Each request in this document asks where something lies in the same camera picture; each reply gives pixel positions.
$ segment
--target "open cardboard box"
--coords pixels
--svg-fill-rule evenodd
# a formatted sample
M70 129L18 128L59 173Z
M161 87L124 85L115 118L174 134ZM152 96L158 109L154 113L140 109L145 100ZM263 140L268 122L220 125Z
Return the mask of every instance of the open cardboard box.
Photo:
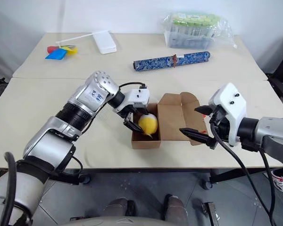
M158 104L148 105L148 112L157 116L158 130L153 139L141 133L132 133L133 149L159 148L161 140L188 140L191 145L201 143L191 140L180 132L180 128L192 128L201 133L207 133L207 127L202 114L194 111L200 106L198 99L188 92L181 94L165 93ZM140 114L133 115L133 121L138 122Z

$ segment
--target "lemon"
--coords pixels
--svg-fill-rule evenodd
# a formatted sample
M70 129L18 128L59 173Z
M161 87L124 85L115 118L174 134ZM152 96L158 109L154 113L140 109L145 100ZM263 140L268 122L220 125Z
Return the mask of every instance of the lemon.
M158 127L158 121L153 114L144 114L138 120L138 125L142 128L143 133L151 137L152 134L156 133Z

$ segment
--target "rolled mat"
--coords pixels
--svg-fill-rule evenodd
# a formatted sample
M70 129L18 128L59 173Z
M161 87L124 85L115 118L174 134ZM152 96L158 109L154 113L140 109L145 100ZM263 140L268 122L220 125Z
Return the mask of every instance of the rolled mat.
M133 62L134 69L139 71L154 70L166 67L176 67L181 65L190 65L196 63L207 62L210 57L210 53L188 53L188 54L175 54L173 56L154 58L148 60L137 60Z

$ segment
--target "plastic bag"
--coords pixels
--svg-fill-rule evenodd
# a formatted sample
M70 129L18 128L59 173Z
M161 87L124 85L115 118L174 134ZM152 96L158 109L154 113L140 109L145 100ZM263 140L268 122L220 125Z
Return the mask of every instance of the plastic bag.
M164 24L166 45L171 48L207 50L212 44L237 48L228 21L214 14L176 12Z

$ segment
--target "sneaker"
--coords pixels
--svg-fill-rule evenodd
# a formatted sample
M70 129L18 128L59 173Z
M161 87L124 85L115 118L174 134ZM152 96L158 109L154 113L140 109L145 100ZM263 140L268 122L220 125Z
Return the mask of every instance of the sneaker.
M283 192L283 177L276 176L273 171L271 171L271 173L276 189L278 189L280 192Z

